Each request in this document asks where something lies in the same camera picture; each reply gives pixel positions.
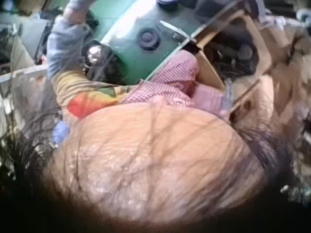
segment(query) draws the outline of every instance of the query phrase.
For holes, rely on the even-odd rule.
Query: person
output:
[[[23,144],[32,194],[57,219],[55,230],[232,232],[248,225],[288,179],[287,141],[267,128],[231,127],[220,114],[230,99],[213,89],[202,111],[188,95],[199,67],[185,51],[134,88],[88,81],[79,57],[92,3],[70,0],[48,39],[47,77],[69,131],[45,155]],[[35,155],[44,163],[31,163]]]

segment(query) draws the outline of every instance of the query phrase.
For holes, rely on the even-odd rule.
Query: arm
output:
[[[66,71],[81,71],[81,52],[89,27],[84,23],[94,0],[70,0],[63,16],[56,20],[48,39],[48,79]]]

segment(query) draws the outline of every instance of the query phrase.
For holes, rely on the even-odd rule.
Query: forehead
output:
[[[149,209],[162,206],[153,218],[161,221],[184,214],[183,203],[244,150],[237,133],[214,115],[128,104],[100,110],[77,125],[48,171],[63,191],[82,187],[93,203],[105,197],[101,210],[132,220],[142,215],[154,185]],[[114,192],[118,197],[111,204]]]

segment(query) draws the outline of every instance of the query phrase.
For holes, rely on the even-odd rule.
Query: hand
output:
[[[74,11],[88,10],[95,0],[70,0],[67,7]]]
[[[79,24],[83,23],[90,8],[95,0],[70,0],[64,10],[64,18],[70,23]]]

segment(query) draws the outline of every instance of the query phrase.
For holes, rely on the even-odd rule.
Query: blue object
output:
[[[57,122],[53,130],[53,142],[57,145],[62,144],[62,142],[66,139],[69,133],[70,129],[68,125],[60,120],[59,122]]]

